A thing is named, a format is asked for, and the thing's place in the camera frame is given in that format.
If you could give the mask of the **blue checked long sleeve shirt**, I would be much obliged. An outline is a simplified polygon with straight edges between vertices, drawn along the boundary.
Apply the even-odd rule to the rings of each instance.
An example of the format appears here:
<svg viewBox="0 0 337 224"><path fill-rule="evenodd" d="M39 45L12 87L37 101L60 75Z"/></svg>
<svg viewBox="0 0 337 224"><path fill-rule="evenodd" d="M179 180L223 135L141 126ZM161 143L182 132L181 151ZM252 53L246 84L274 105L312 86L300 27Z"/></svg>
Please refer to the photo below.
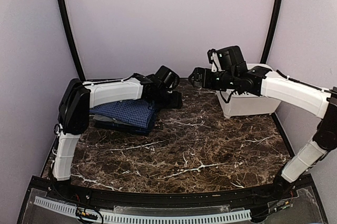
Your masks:
<svg viewBox="0 0 337 224"><path fill-rule="evenodd" d="M151 115L157 112L155 103L145 100L124 100L106 103L90 109L90 113L115 118L131 125L145 128Z"/></svg>

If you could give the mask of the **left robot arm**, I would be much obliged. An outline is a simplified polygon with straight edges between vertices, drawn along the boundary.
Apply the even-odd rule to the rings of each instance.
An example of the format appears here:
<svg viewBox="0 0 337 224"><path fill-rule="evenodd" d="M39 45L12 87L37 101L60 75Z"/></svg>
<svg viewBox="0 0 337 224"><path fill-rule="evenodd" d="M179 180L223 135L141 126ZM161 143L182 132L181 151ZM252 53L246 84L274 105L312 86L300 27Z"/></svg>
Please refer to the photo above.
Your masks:
<svg viewBox="0 0 337 224"><path fill-rule="evenodd" d="M56 183L53 191L63 201L74 197L74 188L68 185L71 165L78 140L89 125L90 109L115 101L146 99L169 108L182 106L181 94L175 90L179 76L166 67L155 74L143 76L134 73L118 80L81 81L72 79L58 107L56 152L50 178Z"/></svg>

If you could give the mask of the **grey shirt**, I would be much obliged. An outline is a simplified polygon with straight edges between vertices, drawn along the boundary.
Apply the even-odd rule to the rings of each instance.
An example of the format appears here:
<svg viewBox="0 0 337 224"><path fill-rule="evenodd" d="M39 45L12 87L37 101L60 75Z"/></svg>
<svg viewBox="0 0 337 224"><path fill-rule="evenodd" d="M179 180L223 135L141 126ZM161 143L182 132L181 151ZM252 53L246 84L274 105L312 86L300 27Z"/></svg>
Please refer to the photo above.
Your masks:
<svg viewBox="0 0 337 224"><path fill-rule="evenodd" d="M115 118L109 118L107 116L103 116L103 115L99 115L99 114L94 115L93 119L96 120L96 121L101 121L101 122L110 122L110 123L128 125L128 123L122 122L122 121L117 120Z"/></svg>

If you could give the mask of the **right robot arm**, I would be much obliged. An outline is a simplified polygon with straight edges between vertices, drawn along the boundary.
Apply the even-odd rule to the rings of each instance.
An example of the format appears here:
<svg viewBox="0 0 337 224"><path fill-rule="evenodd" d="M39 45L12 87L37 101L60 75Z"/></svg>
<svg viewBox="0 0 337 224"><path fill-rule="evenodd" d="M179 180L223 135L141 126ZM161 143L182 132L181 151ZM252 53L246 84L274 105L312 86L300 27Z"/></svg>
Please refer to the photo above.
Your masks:
<svg viewBox="0 0 337 224"><path fill-rule="evenodd" d="M274 200L281 199L295 181L310 167L336 149L336 88L316 87L291 79L280 71L255 66L235 74L196 67L188 78L194 87L233 90L276 99L304 109L320 118L316 133L309 142L277 173L269 187Z"/></svg>

